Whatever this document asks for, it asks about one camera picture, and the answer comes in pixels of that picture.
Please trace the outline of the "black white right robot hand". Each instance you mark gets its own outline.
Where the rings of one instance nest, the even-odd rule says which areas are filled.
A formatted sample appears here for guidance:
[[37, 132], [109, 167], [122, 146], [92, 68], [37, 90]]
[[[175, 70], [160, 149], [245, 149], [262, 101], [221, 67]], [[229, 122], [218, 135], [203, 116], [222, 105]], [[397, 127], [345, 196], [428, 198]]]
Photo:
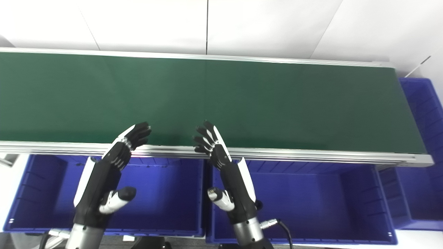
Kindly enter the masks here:
[[194, 151], [209, 156], [210, 163], [220, 173], [224, 187], [222, 197], [213, 202], [220, 206], [222, 199], [228, 201], [228, 208], [224, 210], [232, 225], [256, 218], [256, 194], [245, 158], [238, 161], [231, 158], [217, 127], [208, 120], [196, 131], [200, 136], [193, 137], [197, 143]]

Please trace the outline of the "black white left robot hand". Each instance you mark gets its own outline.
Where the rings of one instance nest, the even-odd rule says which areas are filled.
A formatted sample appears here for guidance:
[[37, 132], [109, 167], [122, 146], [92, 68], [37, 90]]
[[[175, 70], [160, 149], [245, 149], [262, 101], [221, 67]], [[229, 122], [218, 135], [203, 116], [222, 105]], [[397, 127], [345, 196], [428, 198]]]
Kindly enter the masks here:
[[117, 186], [132, 152], [147, 142], [150, 133], [147, 122], [137, 123], [122, 132], [100, 159], [87, 160], [73, 201], [74, 224], [105, 230], [111, 216], [134, 199], [136, 188]]

